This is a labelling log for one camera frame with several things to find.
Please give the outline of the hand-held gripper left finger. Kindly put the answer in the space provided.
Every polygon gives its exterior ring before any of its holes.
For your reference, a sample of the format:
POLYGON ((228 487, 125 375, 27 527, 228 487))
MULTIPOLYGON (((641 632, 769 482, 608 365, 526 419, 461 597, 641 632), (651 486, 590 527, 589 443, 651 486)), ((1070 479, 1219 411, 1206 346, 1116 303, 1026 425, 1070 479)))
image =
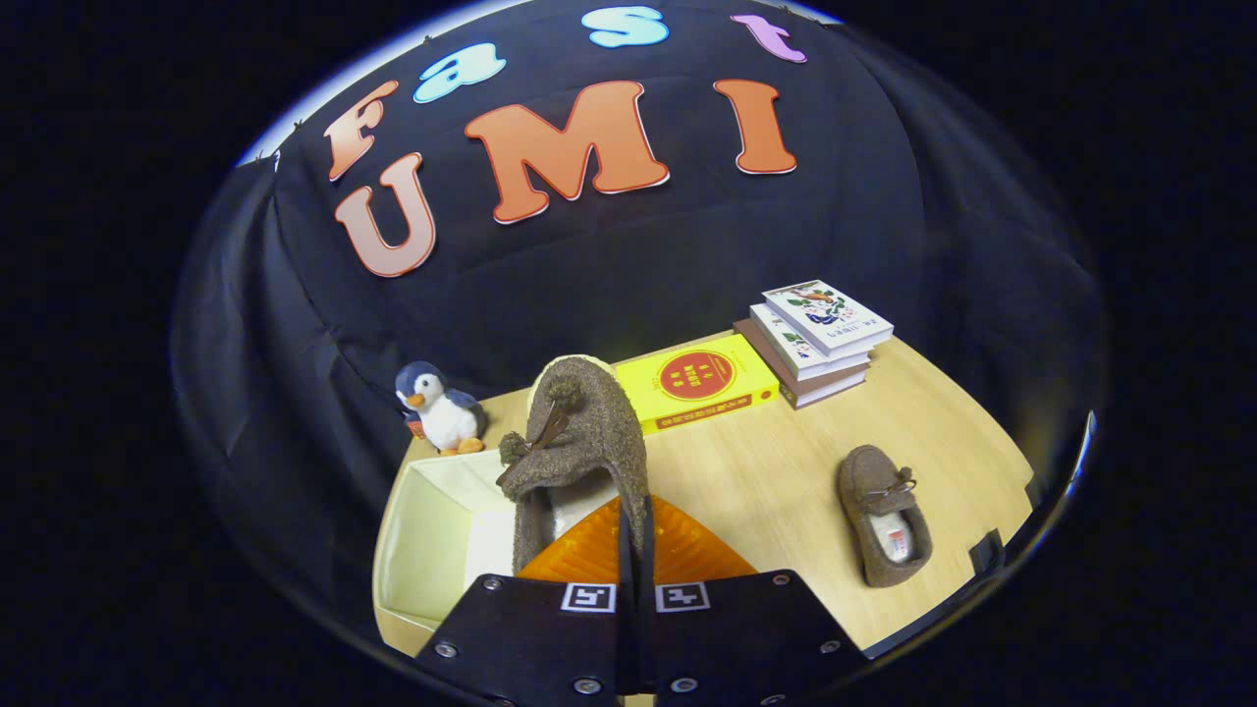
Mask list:
POLYGON ((414 665, 471 706, 620 706, 628 579, 481 574, 414 665))

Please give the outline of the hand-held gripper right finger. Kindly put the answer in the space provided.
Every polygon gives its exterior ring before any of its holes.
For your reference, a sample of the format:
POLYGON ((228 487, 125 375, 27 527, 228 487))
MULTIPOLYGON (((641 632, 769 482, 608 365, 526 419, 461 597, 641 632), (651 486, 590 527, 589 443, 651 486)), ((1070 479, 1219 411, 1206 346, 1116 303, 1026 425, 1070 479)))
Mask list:
POLYGON ((789 569, 665 580, 662 522, 644 596, 644 671, 659 706, 807 706, 857 681, 869 657, 789 569))

